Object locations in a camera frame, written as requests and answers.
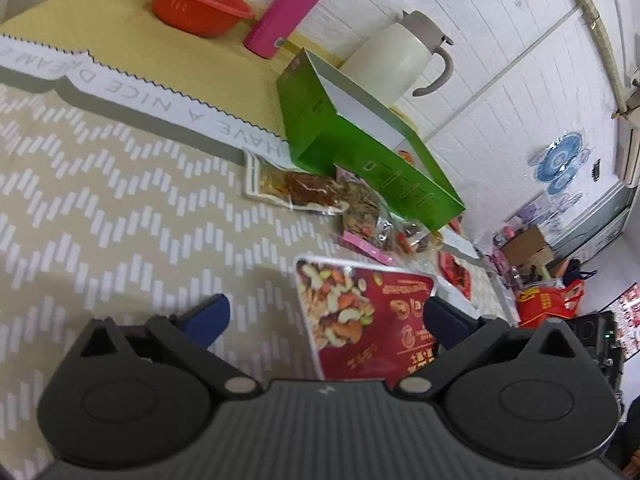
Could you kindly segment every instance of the orange container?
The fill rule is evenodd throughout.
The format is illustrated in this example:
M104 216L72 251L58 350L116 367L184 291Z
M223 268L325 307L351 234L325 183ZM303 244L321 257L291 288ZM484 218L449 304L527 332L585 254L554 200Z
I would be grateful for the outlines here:
M168 25L203 38L224 34L240 20L254 17L244 0L153 0L153 10Z

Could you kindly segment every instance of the air conditioner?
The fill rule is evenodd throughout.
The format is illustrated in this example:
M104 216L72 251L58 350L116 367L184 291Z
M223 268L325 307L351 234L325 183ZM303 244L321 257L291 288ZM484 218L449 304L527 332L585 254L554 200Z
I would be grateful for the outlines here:
M636 187L640 180L640 108L618 118L616 175L627 187Z

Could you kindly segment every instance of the thermos lid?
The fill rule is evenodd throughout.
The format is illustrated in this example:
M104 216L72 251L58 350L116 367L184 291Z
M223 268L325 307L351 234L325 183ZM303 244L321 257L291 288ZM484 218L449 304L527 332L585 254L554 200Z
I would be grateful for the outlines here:
M398 23L418 38L432 54L443 41L453 45L451 38L446 36L440 30L440 27L433 23L419 10L414 10L411 14L403 11L402 20Z

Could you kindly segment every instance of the cardboard box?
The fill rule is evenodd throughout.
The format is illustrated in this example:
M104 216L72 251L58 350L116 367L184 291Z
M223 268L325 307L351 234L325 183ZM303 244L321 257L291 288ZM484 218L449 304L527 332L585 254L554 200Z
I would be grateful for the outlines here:
M532 257L527 260L527 265L532 265L534 267L542 267L546 264L550 264L554 260L554 252L551 250L549 246L544 249L538 251Z
M545 248L548 247L544 237L540 230L533 226L510 240L501 251L512 267L519 267Z
M464 210L418 135L315 54L300 51L276 86L291 158L300 168L333 175L338 165L356 173L394 211L432 231Z

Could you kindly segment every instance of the pink water bottle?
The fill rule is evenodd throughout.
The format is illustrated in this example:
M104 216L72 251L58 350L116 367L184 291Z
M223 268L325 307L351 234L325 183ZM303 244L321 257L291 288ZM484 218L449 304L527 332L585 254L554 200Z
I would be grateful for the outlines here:
M251 32L244 46L271 59L318 0L274 0Z

